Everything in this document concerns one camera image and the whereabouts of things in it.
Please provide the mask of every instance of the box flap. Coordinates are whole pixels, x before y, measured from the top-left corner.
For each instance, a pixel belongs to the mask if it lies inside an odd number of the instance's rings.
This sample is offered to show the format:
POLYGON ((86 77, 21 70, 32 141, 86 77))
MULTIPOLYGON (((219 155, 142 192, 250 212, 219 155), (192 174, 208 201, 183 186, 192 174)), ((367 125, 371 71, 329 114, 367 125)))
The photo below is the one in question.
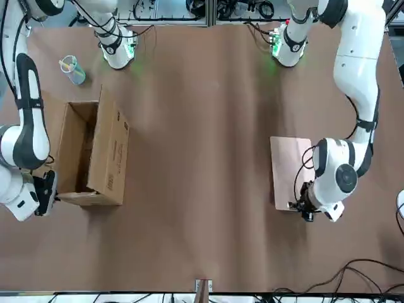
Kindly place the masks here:
POLYGON ((88 187, 122 203, 129 139, 128 121, 113 96, 101 90, 88 187))
POLYGON ((110 198, 97 193, 66 193, 59 194, 57 197, 62 201, 81 206, 118 204, 110 198))
POLYGON ((59 193, 72 193, 76 190, 85 135, 86 121, 73 110, 71 104, 67 104, 57 157, 59 193))

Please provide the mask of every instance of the wooden board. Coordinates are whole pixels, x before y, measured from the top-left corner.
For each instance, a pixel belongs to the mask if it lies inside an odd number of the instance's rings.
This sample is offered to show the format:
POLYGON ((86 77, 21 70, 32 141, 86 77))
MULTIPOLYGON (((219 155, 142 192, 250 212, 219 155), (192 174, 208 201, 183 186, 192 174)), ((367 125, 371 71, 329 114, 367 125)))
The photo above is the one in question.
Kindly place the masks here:
MULTIPOLYGON (((275 207, 277 210, 290 210, 288 202, 294 202, 294 182, 296 174, 302 167, 303 153, 311 145, 310 139, 271 137, 271 160, 273 176, 273 192, 275 195, 275 207)), ((312 157, 312 150, 309 150, 304 161, 312 157)), ((299 198, 300 188, 303 182, 314 179, 314 169, 303 168, 297 177, 296 193, 299 198)))

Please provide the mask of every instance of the metal frame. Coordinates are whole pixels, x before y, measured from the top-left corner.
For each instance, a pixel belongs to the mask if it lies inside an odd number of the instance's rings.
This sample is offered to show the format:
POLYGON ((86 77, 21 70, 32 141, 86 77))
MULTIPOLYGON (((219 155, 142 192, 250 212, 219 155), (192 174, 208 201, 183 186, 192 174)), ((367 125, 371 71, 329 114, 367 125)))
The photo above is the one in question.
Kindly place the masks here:
POLYGON ((394 25, 394 20, 398 16, 398 14, 401 12, 401 9, 404 5, 404 0, 396 0, 391 7, 389 13, 386 16, 386 25, 394 25))

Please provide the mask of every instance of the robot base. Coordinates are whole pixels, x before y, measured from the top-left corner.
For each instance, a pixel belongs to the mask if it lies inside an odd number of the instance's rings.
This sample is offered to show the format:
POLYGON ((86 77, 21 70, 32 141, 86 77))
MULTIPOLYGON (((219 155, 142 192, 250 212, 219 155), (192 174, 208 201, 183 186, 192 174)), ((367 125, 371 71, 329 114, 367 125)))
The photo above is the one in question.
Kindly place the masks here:
MULTIPOLYGON (((131 30, 122 27, 122 35, 125 37, 133 36, 131 30)), ((109 54, 108 49, 101 47, 104 53, 104 59, 108 61, 113 69, 125 68, 136 57, 136 46, 138 37, 123 38, 120 46, 116 49, 115 54, 109 54)))
POLYGON ((271 45, 271 55, 274 57, 282 66, 286 68, 291 68, 295 66, 299 59, 304 55, 305 44, 297 52, 292 52, 289 45, 283 36, 283 32, 286 30, 286 24, 283 24, 280 28, 275 28, 270 31, 270 45, 271 45))

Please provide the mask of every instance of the white floor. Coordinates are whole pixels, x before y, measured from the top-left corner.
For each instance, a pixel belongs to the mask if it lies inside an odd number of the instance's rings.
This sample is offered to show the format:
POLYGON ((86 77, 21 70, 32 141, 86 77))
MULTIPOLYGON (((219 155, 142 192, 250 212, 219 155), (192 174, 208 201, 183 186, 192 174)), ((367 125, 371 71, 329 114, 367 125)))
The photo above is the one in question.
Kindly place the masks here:
MULTIPOLYGON (((58 295, 51 303, 106 303, 106 302, 118 302, 118 303, 134 303, 145 294, 139 295, 58 295)), ((53 295, 35 295, 35 296, 18 296, 18 297, 0 297, 0 303, 49 303, 53 298, 53 295)), ((174 294, 175 303, 193 303, 194 294, 174 294)), ((243 296, 210 296, 210 303, 255 303, 257 300, 254 297, 243 296)), ((282 303, 328 303, 330 299, 312 298, 312 297, 300 297, 296 300, 294 297, 287 297, 282 299, 282 303)), ((171 294, 153 294, 145 299, 139 301, 139 303, 170 303, 171 294)), ((338 303, 353 303, 352 299, 339 300, 338 303)), ((357 299, 354 303, 373 303, 367 299, 357 299)))

